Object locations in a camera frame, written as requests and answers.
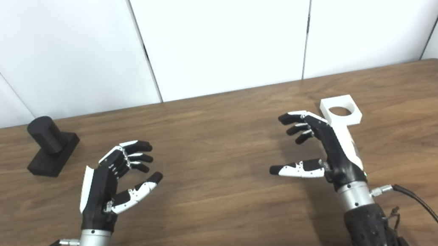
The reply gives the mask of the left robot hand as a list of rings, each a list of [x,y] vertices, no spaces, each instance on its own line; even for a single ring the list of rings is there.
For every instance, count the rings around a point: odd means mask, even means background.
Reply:
[[[146,181],[132,189],[118,192],[118,182],[129,171],[148,173],[147,155],[152,145],[147,141],[132,140],[119,143],[98,162],[97,168],[86,167],[81,190],[79,211],[82,230],[101,230],[113,233],[118,215],[142,201],[161,182],[163,174],[153,173]]]

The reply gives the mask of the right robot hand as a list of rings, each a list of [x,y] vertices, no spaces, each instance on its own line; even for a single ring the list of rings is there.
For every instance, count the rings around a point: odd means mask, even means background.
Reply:
[[[274,165],[269,168],[271,175],[295,178],[324,177],[336,190],[354,182],[368,182],[353,143],[344,143],[343,136],[337,136],[330,121],[306,110],[286,112],[279,116],[278,120],[282,125],[292,125],[287,129],[287,135],[300,133],[295,140],[298,145],[311,138],[318,139],[326,153],[326,160],[304,159],[295,163]]]

